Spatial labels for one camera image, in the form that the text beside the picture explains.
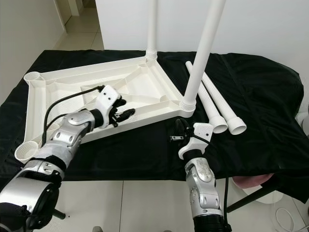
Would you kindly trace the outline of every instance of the tiled floor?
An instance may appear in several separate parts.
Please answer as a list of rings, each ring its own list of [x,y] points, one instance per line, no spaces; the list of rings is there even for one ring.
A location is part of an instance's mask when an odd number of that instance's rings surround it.
[[[66,38],[56,50],[104,50],[96,8],[84,8],[81,16],[71,16],[65,25]]]
[[[224,185],[224,180],[218,180],[222,202]],[[228,204],[244,196],[230,181]],[[295,230],[305,226],[292,198],[286,195],[276,205],[253,202],[244,206],[228,214],[229,223],[235,232],[277,232],[273,223],[276,224],[275,210],[280,207],[292,214]],[[104,232],[194,232],[185,182],[64,182],[56,208],[65,212],[67,218],[53,218],[40,231],[91,232],[94,226],[101,226]],[[291,225],[287,214],[279,214],[279,220],[286,227]]]

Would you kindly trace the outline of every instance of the white plastic pipe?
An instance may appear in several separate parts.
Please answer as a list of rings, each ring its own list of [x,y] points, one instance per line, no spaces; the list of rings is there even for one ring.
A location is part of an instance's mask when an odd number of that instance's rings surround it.
[[[149,1],[149,18],[148,18],[148,39],[146,58],[148,60],[157,58],[156,50],[156,24],[157,24],[157,0]]]
[[[227,121],[228,129],[232,135],[237,135],[243,133],[247,129],[247,125],[242,121],[240,117],[234,113],[232,108],[223,98],[219,90],[213,84],[213,82],[209,79],[206,73],[203,74],[202,81],[211,95],[213,101],[215,102],[216,106],[220,110],[221,114]]]
[[[191,73],[193,67],[192,63],[190,61],[187,61],[185,65],[187,66],[189,73]],[[214,105],[211,97],[209,96],[207,90],[202,83],[200,83],[198,88],[198,96],[201,99],[206,114],[209,118],[209,123],[212,124],[214,127],[213,132],[218,134],[226,131],[227,123],[225,119],[219,114],[219,111],[217,110],[216,106]]]
[[[226,0],[211,0],[187,89],[180,103],[180,107],[184,111],[195,110],[198,88],[206,68],[212,42],[219,26],[225,2]]]

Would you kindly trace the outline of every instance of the black tablecloth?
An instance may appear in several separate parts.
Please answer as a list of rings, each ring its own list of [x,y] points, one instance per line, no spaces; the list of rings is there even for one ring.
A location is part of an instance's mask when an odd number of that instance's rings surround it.
[[[189,78],[185,62],[195,52],[159,52],[158,62],[183,94]],[[143,51],[44,51],[28,72],[90,65],[143,56]],[[295,71],[269,59],[244,54],[211,54],[206,72],[235,113],[247,124],[237,136],[214,134],[204,154],[217,178],[276,173],[281,192],[305,202],[309,193],[309,140],[294,119],[303,98]],[[23,142],[28,85],[21,80],[0,108],[0,181],[22,166],[14,150]],[[189,122],[208,122],[197,98]],[[185,180],[179,145],[170,143],[175,118],[81,145],[65,180]]]

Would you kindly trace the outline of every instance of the black table leg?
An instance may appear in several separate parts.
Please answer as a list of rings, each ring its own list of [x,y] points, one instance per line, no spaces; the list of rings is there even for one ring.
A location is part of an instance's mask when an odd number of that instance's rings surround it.
[[[265,187],[262,187],[261,189],[259,189],[258,191],[250,194],[249,196],[241,199],[240,201],[232,204],[231,206],[229,206],[227,208],[227,212],[228,213],[231,213],[233,212],[234,210],[236,209],[239,209],[261,197],[264,197],[266,196],[267,194],[273,192],[273,191],[276,191],[278,188],[280,187],[279,184],[272,184],[272,185],[267,185]]]
[[[62,212],[60,212],[60,211],[58,211],[56,209],[54,209],[53,216],[55,216],[55,217],[57,217],[57,218],[59,218],[61,220],[66,218],[66,214],[64,214],[64,213],[62,213]]]

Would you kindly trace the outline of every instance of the pink object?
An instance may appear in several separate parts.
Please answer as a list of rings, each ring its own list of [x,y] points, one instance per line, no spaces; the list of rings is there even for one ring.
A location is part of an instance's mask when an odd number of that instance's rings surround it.
[[[257,175],[257,176],[234,176],[234,183],[243,189],[253,188],[268,181],[274,174]]]

